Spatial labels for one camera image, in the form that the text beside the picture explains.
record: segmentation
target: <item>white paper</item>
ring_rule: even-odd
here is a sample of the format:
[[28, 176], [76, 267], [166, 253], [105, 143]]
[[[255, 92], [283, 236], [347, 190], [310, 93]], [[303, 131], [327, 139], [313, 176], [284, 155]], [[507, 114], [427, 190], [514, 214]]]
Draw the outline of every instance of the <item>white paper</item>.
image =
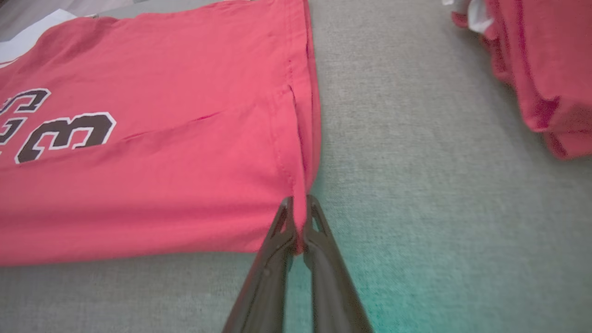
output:
[[14, 36], [13, 39], [1, 42], [0, 68], [8, 66], [10, 62], [29, 51], [47, 29], [73, 18], [76, 18], [76, 15], [63, 9], [58, 9], [40, 21], [28, 26], [25, 30]]

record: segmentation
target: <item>white fabric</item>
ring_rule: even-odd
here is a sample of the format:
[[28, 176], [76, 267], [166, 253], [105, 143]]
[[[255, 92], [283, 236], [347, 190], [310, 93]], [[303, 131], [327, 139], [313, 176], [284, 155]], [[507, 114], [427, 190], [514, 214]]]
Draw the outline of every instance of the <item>white fabric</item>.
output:
[[493, 18], [489, 16], [485, 0], [471, 0], [467, 10], [469, 29], [480, 34], [493, 23]]
[[8, 66], [12, 61], [29, 51], [47, 29], [73, 18], [76, 18], [76, 15], [58, 9], [28, 26], [13, 39], [0, 43], [0, 68]]

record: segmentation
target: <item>red t-shirt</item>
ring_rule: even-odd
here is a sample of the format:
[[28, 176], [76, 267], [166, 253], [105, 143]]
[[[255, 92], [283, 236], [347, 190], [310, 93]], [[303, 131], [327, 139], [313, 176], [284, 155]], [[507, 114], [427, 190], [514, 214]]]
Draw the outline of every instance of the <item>red t-shirt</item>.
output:
[[304, 223], [320, 109], [306, 0], [77, 18], [0, 69], [0, 264], [256, 251]]

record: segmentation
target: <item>printed number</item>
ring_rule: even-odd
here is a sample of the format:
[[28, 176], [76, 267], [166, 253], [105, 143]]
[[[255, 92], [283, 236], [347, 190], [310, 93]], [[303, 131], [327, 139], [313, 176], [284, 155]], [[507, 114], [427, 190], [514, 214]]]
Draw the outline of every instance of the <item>printed number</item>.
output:
[[10, 118], [4, 123], [5, 130], [0, 133], [0, 146], [6, 145], [8, 140], [17, 132], [27, 118]]
[[[51, 92], [49, 92], [49, 90], [43, 88], [19, 92], [15, 97], [9, 98], [4, 103], [2, 109], [0, 110], [0, 114], [6, 112], [15, 102], [27, 97], [30, 97], [31, 101], [20, 104], [14, 113], [35, 112], [43, 104], [43, 102], [45, 102], [50, 94]], [[10, 118], [2, 125], [2, 127], [0, 127], [0, 130], [4, 128], [4, 131], [0, 133], [0, 146], [6, 145], [8, 140], [10, 140], [10, 138], [16, 134], [19, 128], [21, 128], [26, 119], [26, 117]]]
[[101, 145], [107, 142], [115, 124], [115, 119], [106, 112], [84, 113], [72, 119], [58, 118], [46, 121], [29, 134], [14, 161], [19, 164], [38, 159], [44, 151], [44, 148], [39, 147], [38, 144], [45, 135], [53, 136], [48, 147], [50, 150], [68, 148], [73, 134], [78, 131], [88, 131], [88, 133], [84, 141], [74, 144], [72, 149]]
[[47, 89], [32, 89], [18, 93], [15, 97], [10, 98], [6, 103], [2, 106], [0, 110], [0, 114], [6, 112], [11, 105], [13, 105], [16, 101], [20, 100], [24, 97], [32, 97], [31, 101], [27, 103], [20, 104], [18, 109], [14, 111], [14, 113], [24, 113], [24, 112], [35, 112], [37, 109], [45, 102], [47, 97], [51, 94]]

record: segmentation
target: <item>gray fabric surface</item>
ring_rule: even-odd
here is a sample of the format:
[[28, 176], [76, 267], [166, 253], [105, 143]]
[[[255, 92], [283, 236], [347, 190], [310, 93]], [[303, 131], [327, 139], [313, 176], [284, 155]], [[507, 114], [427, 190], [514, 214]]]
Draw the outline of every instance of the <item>gray fabric surface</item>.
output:
[[115, 18], [136, 17], [144, 12], [178, 12], [194, 9], [208, 4], [212, 4], [216, 0], [150, 0], [134, 3], [134, 5], [112, 9], [99, 13], [98, 16], [110, 16]]
[[[591, 332], [592, 161], [551, 156], [439, 1], [311, 0], [311, 12], [313, 193], [376, 331]], [[2, 268], [0, 332], [217, 332], [252, 258]], [[301, 258], [288, 284], [287, 331], [308, 332]]]

